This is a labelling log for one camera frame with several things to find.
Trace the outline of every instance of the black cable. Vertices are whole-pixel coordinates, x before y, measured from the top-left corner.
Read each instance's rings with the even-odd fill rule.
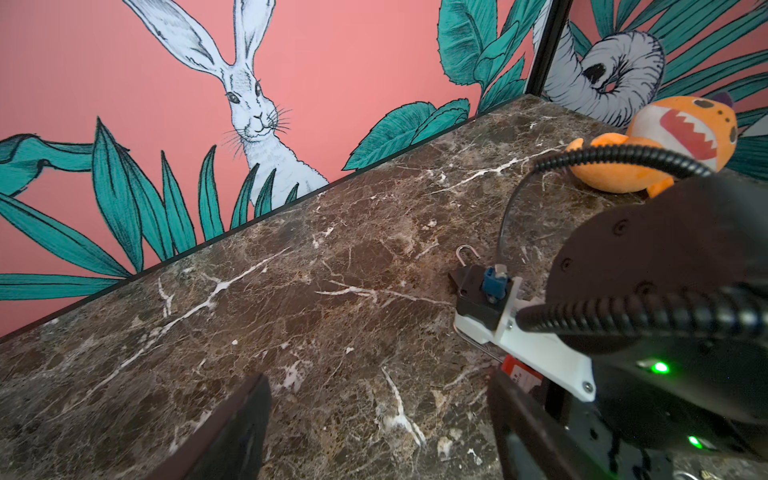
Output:
[[[523,178],[509,197],[509,202],[507,202],[507,207],[504,210],[502,226],[498,231],[498,239],[496,242],[497,264],[505,265],[503,257],[506,247],[504,232],[507,228],[512,204],[515,202],[520,191],[531,182],[533,176],[557,168],[575,167],[577,165],[586,164],[637,165],[639,167],[649,167],[655,170],[660,170],[665,174],[680,179],[688,177],[708,177],[713,173],[712,170],[702,163],[695,161],[693,158],[663,148],[645,147],[640,145],[586,147],[545,157],[534,164],[531,172]]]
[[[588,336],[685,336],[768,339],[768,300],[744,287],[714,293],[626,295],[528,306],[521,330]]]

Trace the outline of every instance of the plush toy mouth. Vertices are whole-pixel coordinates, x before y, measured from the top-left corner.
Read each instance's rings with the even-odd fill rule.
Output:
[[[694,159],[705,161],[717,156],[717,139],[714,132],[693,115],[670,109],[661,117],[659,123]]]

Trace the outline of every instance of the marble countertop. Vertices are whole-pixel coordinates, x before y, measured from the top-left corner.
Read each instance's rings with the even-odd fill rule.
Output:
[[[527,160],[609,130],[522,98],[0,343],[0,478],[143,478],[255,372],[260,478],[501,478],[447,272],[463,243],[490,263]],[[613,201],[554,195],[536,225]],[[535,230],[529,296],[559,248]]]

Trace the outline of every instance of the orange plush toy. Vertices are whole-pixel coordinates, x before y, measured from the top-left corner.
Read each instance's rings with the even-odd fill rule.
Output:
[[[627,134],[603,134],[591,145],[649,145],[676,151],[720,171],[736,150],[736,113],[728,94],[714,99],[669,97],[643,107],[632,119]],[[584,145],[577,138],[567,150]],[[576,177],[598,190],[627,194],[647,189],[651,197],[671,187],[668,174],[647,167],[592,164],[572,167]]]

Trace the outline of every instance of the green leaf illustration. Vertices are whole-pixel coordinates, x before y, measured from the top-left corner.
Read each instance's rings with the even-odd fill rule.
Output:
[[[476,82],[475,64],[481,52],[496,39],[496,2],[442,0],[437,24],[440,62],[455,84]]]
[[[619,11],[616,14],[615,31],[621,30],[621,27],[627,21],[629,16],[632,15],[632,11],[637,7],[638,4],[640,4],[640,0],[621,0],[621,3],[619,3]]]
[[[174,242],[160,194],[127,151],[120,149],[120,156],[139,209],[141,235],[161,261],[168,260],[174,255]]]
[[[200,225],[203,227],[203,237],[208,241],[224,233],[219,211],[219,194],[216,192],[214,178],[214,155],[216,145],[210,148],[200,169],[200,181],[197,183],[197,199],[200,208]]]
[[[710,87],[712,84],[729,77],[738,71],[760,65],[768,61],[768,50],[758,51],[724,61],[709,68],[697,71],[683,77],[659,90],[656,98],[676,97],[678,95],[693,95]]]
[[[467,118],[469,118],[469,100],[466,98],[459,98],[458,100],[450,101],[433,111],[432,114],[424,120],[424,123],[419,125],[419,128],[416,129],[415,136],[411,141],[411,145],[430,138],[432,135],[438,134],[456,124],[460,124]]]
[[[121,150],[122,147],[97,118],[92,167],[96,202],[109,230],[138,273],[144,269],[141,219]]]
[[[656,15],[671,7],[675,2],[677,2],[677,0],[653,0],[637,17],[635,17],[624,31],[637,30],[643,23],[651,20]]]
[[[712,25],[739,0],[677,0],[648,33],[658,38],[670,55]]]
[[[592,13],[600,38],[614,34],[614,0],[592,0]]]
[[[768,72],[750,75],[749,77],[740,78],[736,81],[730,82],[724,87],[712,90],[705,97],[715,95],[717,92],[726,91],[731,96],[734,102],[741,101],[744,98],[749,97],[758,91],[768,88]]]
[[[256,203],[253,205],[254,217],[258,218],[262,215],[266,215],[272,211],[272,185],[275,182],[275,173],[277,169],[274,168],[270,172],[269,177],[266,178],[264,185],[261,186],[259,191],[259,197],[256,198]]]
[[[574,37],[574,50],[580,57],[584,58],[587,52],[592,49],[592,42],[574,22],[569,22],[568,27]]]
[[[496,75],[509,63],[512,55],[515,54],[513,40],[515,35],[518,34],[518,24],[513,23],[509,30],[504,32],[501,37],[496,38],[491,44],[485,47],[480,57],[478,58],[477,65],[475,65],[475,80],[480,82],[482,90],[485,89],[493,82]]]
[[[758,180],[768,181],[768,136],[740,137],[726,167]]]
[[[0,300],[44,300],[93,295],[120,280],[91,276],[0,274]]]
[[[163,164],[163,198],[165,199],[165,217],[168,219],[170,228],[170,237],[174,242],[174,247],[178,253],[189,250],[197,245],[197,239],[194,236],[194,227],[190,218],[187,204],[181,195],[181,189],[176,182],[174,172],[165,159],[165,152],[160,152],[161,163]]]
[[[423,101],[406,104],[390,111],[360,141],[342,170],[368,167],[408,147],[416,129],[434,111],[434,105]]]
[[[720,51],[734,43],[768,20],[765,12],[753,11],[742,15],[731,23],[712,32],[680,56],[667,63],[664,69],[664,82],[669,83],[693,70],[707,60],[714,51]]]
[[[253,180],[256,178],[256,172],[259,171],[259,164],[255,164],[245,177],[243,186],[240,188],[240,194],[237,195],[237,202],[232,211],[232,222],[230,230],[239,227],[248,221],[248,204],[250,204],[250,191],[253,190]]]
[[[296,195],[299,194],[299,184],[293,185],[293,188],[291,189],[290,193],[288,194],[288,198],[286,199],[286,203],[289,204],[292,201],[296,199]]]
[[[491,87],[488,92],[480,99],[478,113],[484,113],[487,110],[510,101],[523,95],[525,90],[525,80],[520,79],[523,71],[524,59],[521,58],[515,66],[503,74]]]
[[[766,115],[768,115],[768,107],[743,111],[736,113],[736,123],[739,125],[739,127],[749,127]]]
[[[509,30],[513,23],[518,22],[521,26],[518,37],[519,41],[522,42],[523,37],[533,28],[533,24],[536,22],[536,18],[546,2],[547,0],[515,0],[515,3],[509,9],[504,27],[502,27],[502,34]]]
[[[0,194],[0,215],[41,247],[69,263],[103,275],[131,275],[82,233],[13,197]]]
[[[93,151],[93,144],[56,144],[33,134],[6,138],[0,141],[0,193],[20,194],[45,167],[91,171]]]

